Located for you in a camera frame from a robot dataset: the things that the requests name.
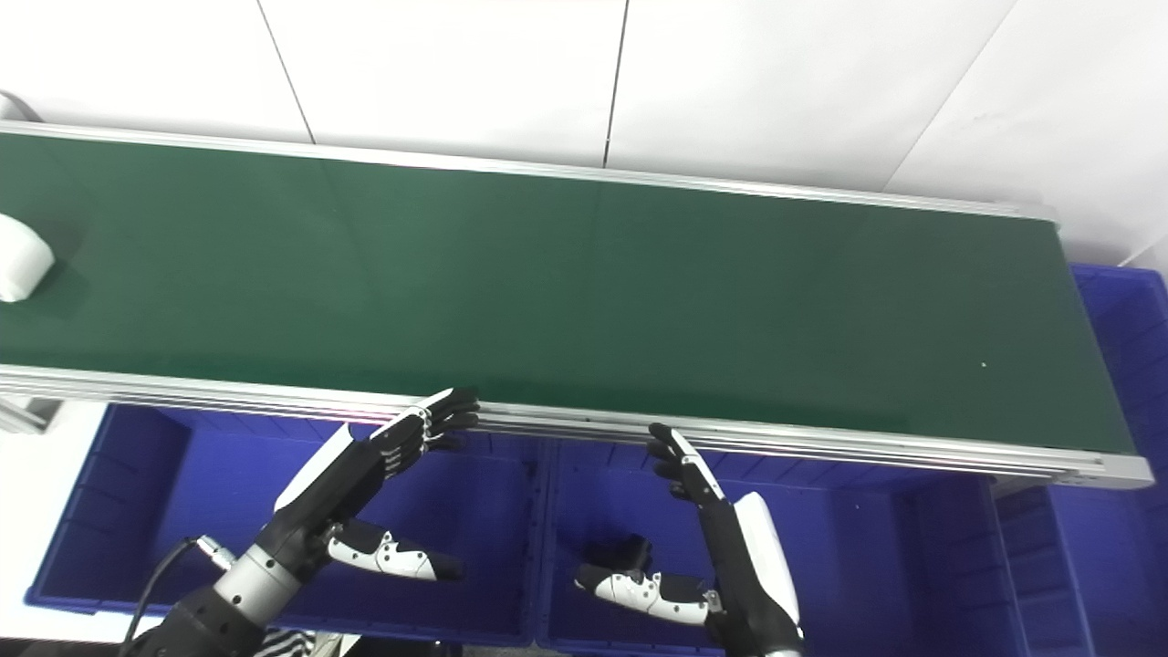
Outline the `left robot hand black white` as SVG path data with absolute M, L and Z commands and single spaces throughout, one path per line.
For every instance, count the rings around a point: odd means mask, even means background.
M 422 399 L 368 438 L 355 440 L 345 423 L 297 473 L 297 495 L 285 495 L 276 505 L 274 518 L 255 541 L 260 562 L 303 583 L 333 561 L 387 578 L 463 579 L 459 558 L 426 549 L 359 514 L 388 479 L 405 473 L 423 454 L 454 447 L 445 435 L 475 428 L 479 408 L 478 390 L 458 387 Z

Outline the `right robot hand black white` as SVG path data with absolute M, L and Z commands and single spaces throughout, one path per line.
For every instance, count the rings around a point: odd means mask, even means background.
M 702 627 L 726 656 L 802 656 L 805 632 L 791 568 L 767 502 L 726 498 L 712 469 L 673 427 L 648 426 L 647 452 L 675 498 L 696 509 L 712 585 L 651 570 L 651 541 L 631 534 L 580 563 L 573 585 L 595 599 L 681 625 Z

